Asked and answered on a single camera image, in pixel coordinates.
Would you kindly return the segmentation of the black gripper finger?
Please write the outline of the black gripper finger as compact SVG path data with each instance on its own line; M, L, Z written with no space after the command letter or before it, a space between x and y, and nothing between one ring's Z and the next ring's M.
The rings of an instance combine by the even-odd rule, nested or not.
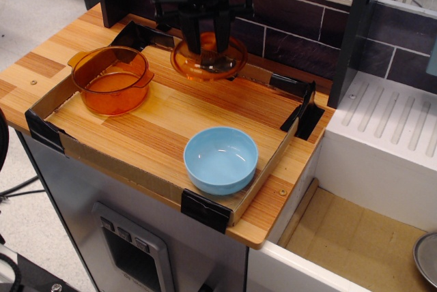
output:
M199 19L188 14L180 15L180 28L188 49L194 54L201 53Z
M229 46L231 20L229 12L219 12L214 17L214 32L216 38L216 50L224 52Z

